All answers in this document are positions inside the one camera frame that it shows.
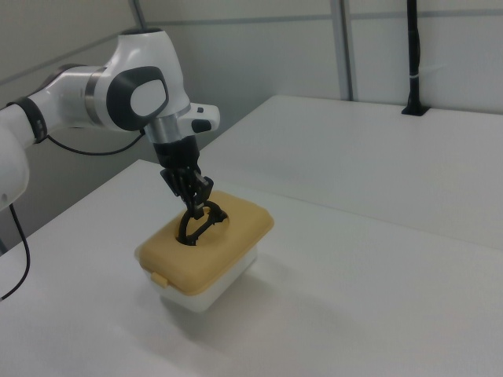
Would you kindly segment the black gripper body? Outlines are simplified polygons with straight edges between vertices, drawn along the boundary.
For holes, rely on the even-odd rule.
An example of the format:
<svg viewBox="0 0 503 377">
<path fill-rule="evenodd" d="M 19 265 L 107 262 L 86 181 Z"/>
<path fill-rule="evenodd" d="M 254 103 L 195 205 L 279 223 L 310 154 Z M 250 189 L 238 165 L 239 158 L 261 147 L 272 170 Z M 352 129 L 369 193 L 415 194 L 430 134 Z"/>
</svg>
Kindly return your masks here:
<svg viewBox="0 0 503 377">
<path fill-rule="evenodd" d="M 188 169 L 201 173 L 198 166 L 200 150 L 195 136 L 184 137 L 171 143 L 154 144 L 153 147 L 162 167 Z"/>
</svg>

